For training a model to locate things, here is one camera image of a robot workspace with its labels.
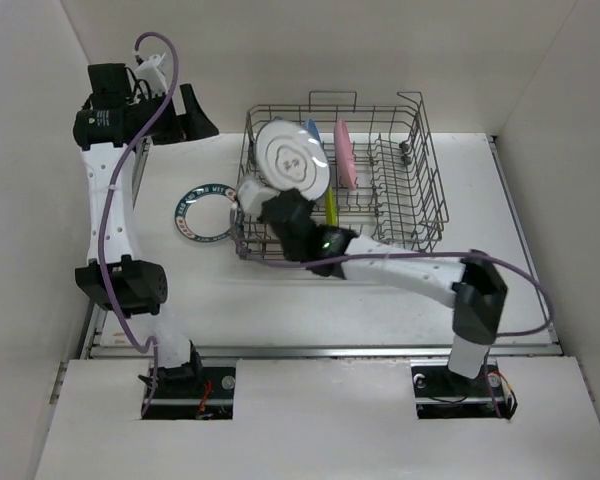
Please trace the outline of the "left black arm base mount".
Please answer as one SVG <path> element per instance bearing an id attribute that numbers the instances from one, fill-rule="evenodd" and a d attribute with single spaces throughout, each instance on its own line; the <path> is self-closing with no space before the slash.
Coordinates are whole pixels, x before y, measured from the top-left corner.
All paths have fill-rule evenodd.
<path id="1" fill-rule="evenodd" d="M 143 420 L 232 420 L 235 366 L 204 367 L 203 379 L 168 389 L 159 386 Z"/>

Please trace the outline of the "small green plate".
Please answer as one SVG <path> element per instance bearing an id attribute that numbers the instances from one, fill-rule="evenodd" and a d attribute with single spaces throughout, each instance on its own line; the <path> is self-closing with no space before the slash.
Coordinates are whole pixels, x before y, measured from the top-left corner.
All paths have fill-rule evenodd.
<path id="1" fill-rule="evenodd" d="M 325 192 L 324 196 L 325 204 L 325 219 L 326 223 L 330 226 L 339 226 L 338 208 L 335 199 L 335 194 L 331 186 Z"/>

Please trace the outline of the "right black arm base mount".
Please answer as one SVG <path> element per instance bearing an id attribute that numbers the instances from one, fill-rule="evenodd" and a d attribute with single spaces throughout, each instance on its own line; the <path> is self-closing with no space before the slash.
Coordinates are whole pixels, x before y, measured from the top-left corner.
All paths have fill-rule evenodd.
<path id="1" fill-rule="evenodd" d="M 443 364 L 412 364 L 415 410 L 420 420 L 511 420 L 519 406 L 511 384 L 495 361 L 475 379 L 451 372 Z"/>

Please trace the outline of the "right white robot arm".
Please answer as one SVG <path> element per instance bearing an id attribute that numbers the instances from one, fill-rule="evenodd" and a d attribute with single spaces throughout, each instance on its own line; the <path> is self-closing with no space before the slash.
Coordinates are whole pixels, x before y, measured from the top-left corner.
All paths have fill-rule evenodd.
<path id="1" fill-rule="evenodd" d="M 452 311 L 453 342 L 443 369 L 457 394 L 475 387 L 495 343 L 508 287 L 486 253 L 433 255 L 319 224 L 313 203 L 293 189 L 262 203 L 258 219 L 282 247 L 284 264 L 322 277 L 371 283 L 425 296 Z"/>

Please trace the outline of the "blue plate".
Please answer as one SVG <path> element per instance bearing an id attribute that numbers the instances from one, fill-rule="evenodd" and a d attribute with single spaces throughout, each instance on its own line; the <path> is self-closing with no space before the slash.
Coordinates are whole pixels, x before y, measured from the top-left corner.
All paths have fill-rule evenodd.
<path id="1" fill-rule="evenodd" d="M 317 144 L 322 146 L 321 136 L 315 121 L 311 118 L 308 118 L 304 122 L 303 127 L 316 140 Z"/>

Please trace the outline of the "white plate green lettered rim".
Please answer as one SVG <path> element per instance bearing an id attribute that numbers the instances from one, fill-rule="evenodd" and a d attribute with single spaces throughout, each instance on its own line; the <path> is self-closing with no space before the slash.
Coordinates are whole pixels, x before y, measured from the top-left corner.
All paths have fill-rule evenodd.
<path id="1" fill-rule="evenodd" d="M 229 213 L 235 200 L 234 188 L 222 183 L 194 187 L 182 196 L 175 207 L 177 231 L 198 244 L 224 241 L 230 235 Z"/>

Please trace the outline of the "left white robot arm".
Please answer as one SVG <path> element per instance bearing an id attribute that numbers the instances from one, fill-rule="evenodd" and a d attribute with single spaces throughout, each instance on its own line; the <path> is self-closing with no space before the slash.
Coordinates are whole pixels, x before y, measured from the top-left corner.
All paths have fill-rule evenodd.
<path id="1" fill-rule="evenodd" d="M 150 353 L 154 365 L 143 382 L 152 392 L 189 397 L 209 386 L 191 340 L 157 320 L 132 327 L 134 316 L 157 316 L 168 298 L 165 269 L 145 260 L 134 222 L 134 168 L 150 145 L 168 145 L 217 135 L 193 88 L 168 79 L 163 59 L 94 64 L 87 72 L 92 92 L 77 112 L 73 137 L 88 181 L 90 243 L 77 286 L 101 309 L 113 313 L 131 345 Z"/>

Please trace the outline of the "pink plate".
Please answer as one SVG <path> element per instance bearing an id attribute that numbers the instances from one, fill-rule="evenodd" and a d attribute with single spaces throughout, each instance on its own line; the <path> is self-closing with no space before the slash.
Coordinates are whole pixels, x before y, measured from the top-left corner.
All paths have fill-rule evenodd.
<path id="1" fill-rule="evenodd" d="M 338 119 L 335 122 L 333 140 L 336 164 L 342 183 L 346 188 L 355 190 L 357 188 L 355 156 L 349 137 L 348 126 L 344 119 Z"/>

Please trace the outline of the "white plate teal quatrefoil design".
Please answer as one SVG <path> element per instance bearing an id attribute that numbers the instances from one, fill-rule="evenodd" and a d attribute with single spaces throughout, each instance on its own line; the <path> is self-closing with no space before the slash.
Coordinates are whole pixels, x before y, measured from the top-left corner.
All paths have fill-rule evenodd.
<path id="1" fill-rule="evenodd" d="M 296 189 L 315 201 L 328 190 L 328 158 L 320 142 L 301 125 L 282 119 L 267 123 L 256 137 L 254 157 L 266 181 L 279 191 Z"/>

